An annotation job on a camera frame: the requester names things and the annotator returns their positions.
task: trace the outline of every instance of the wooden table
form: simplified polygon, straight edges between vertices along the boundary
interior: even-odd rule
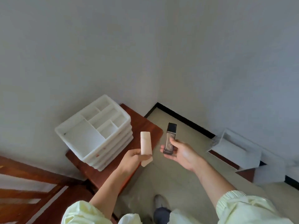
[[[110,174],[118,167],[125,153],[130,149],[140,148],[140,132],[148,131],[151,134],[152,149],[159,143],[163,135],[163,131],[157,125],[153,124],[137,112],[130,109],[128,106],[121,104],[121,107],[130,115],[133,132],[133,140],[127,147],[103,170],[98,171],[88,164],[79,160],[76,155],[69,150],[66,157],[97,187],[100,188]],[[123,183],[121,191],[125,188],[133,174],[129,176]]]

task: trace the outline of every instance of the light yellow shirt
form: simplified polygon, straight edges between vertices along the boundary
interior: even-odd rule
[[[218,201],[216,212],[218,224],[254,223],[254,224],[290,224],[287,218],[282,218],[271,201],[258,196],[246,196],[245,193],[234,190],[224,194]],[[62,224],[111,224],[93,205],[78,201],[71,205],[63,215]],[[138,214],[124,215],[119,224],[141,224]],[[201,224],[193,217],[179,210],[170,213],[168,224]]]

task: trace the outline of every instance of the pants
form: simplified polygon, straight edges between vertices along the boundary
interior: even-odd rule
[[[169,222],[170,210],[164,207],[157,208],[154,212],[155,224],[167,224]]]

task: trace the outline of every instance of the black bottle cap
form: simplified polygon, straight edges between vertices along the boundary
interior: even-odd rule
[[[176,124],[175,123],[168,123],[167,131],[176,133]]]

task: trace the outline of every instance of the forearm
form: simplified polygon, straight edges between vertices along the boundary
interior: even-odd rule
[[[105,218],[111,218],[122,183],[127,177],[127,174],[117,168],[90,200],[89,203],[99,209]]]
[[[225,193],[236,190],[236,188],[202,157],[196,159],[194,173],[200,180],[204,190],[207,192],[212,204],[216,207],[218,200]]]

